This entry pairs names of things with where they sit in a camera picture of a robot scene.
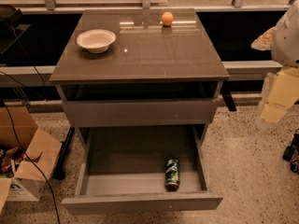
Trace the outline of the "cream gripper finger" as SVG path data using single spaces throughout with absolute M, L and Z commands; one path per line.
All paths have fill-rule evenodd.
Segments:
M 282 69 L 268 73 L 263 83 L 259 116 L 263 122 L 278 123 L 299 100 L 299 69 Z
M 251 47 L 260 51 L 270 50 L 275 31 L 276 29 L 274 27 L 268 29 L 251 43 Z

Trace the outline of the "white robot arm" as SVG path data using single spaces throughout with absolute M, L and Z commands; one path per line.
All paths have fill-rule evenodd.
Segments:
M 278 123 L 299 100 L 299 1 L 292 3 L 275 27 L 252 43 L 260 51 L 270 50 L 272 60 L 282 68 L 263 83 L 260 120 Z

